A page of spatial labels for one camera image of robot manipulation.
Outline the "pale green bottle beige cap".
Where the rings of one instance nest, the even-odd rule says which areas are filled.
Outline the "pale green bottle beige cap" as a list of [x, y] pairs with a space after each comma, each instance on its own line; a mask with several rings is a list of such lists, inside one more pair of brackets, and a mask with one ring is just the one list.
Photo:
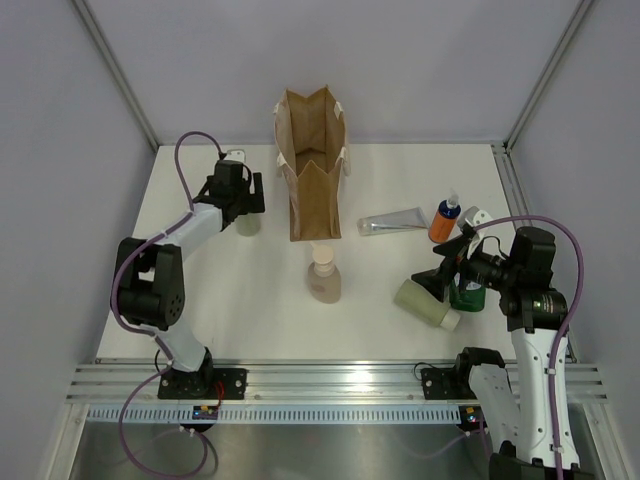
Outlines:
[[235, 220], [236, 231], [243, 237], [252, 237], [261, 230], [261, 220], [258, 214], [241, 215]]

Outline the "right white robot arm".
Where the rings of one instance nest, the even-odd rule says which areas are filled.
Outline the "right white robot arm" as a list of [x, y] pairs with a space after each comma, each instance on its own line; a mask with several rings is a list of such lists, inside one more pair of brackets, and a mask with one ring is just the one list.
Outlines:
[[436, 296], [453, 280], [499, 293], [516, 355], [518, 386], [511, 386], [498, 351], [466, 347], [450, 367], [416, 366], [423, 394], [428, 400], [461, 395], [479, 402], [477, 427], [492, 441], [490, 478], [590, 479], [569, 422], [565, 355], [574, 309], [551, 285], [555, 237], [544, 229], [520, 227], [510, 253], [501, 258], [472, 243], [479, 231], [465, 226], [459, 236], [435, 246], [443, 258], [440, 266], [412, 278]]

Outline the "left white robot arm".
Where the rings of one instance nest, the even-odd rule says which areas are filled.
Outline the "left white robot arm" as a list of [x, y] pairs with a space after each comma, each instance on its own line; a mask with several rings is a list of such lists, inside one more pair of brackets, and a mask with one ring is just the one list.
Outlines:
[[224, 384], [212, 354], [183, 319], [184, 262], [237, 218], [265, 212], [262, 174], [237, 160], [216, 162], [187, 212], [148, 239], [118, 246], [110, 306], [121, 328], [153, 341], [166, 358], [161, 399], [214, 398]]

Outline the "orange spray bottle blue top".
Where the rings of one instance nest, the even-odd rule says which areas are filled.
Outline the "orange spray bottle blue top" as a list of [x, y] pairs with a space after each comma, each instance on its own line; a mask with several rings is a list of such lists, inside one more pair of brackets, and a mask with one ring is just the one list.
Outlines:
[[430, 240], [436, 244], [446, 242], [460, 213], [459, 195], [452, 190], [449, 196], [438, 205], [428, 232]]

